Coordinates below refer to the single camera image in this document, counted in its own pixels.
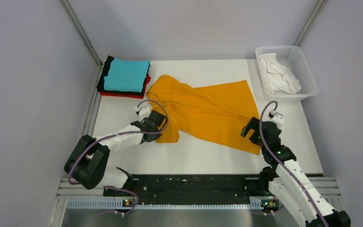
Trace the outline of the yellow t-shirt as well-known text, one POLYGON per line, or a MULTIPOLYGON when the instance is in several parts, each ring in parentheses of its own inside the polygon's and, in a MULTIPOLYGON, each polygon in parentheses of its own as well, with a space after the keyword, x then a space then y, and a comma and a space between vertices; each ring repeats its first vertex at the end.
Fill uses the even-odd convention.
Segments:
POLYGON ((241 136, 249 120, 259 117, 247 81, 191 87, 162 75, 146 96, 154 110, 168 115, 168 126, 157 142, 176 143, 183 131, 200 140, 259 155, 259 148, 241 136))

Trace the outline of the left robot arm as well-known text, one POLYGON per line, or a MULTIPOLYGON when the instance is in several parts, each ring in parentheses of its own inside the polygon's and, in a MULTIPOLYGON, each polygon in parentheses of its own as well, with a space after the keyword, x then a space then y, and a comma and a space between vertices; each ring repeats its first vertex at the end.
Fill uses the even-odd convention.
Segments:
POLYGON ((152 142, 161 137, 168 117, 155 110, 139 111, 139 120, 114 134, 93 138, 82 136, 64 166, 71 184, 90 190, 97 186, 114 187, 120 195, 131 193, 131 176, 118 167, 109 167, 115 153, 152 142))

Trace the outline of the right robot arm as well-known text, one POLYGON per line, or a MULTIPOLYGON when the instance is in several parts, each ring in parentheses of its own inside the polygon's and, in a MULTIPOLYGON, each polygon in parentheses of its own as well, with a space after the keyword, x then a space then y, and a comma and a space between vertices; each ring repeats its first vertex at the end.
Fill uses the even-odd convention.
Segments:
POLYGON ((258 188, 264 195, 273 194, 301 227, 349 227, 351 219, 322 196, 301 169, 291 149, 281 143, 281 130, 275 122, 252 117, 241 136, 260 147, 268 166, 260 173, 258 188))

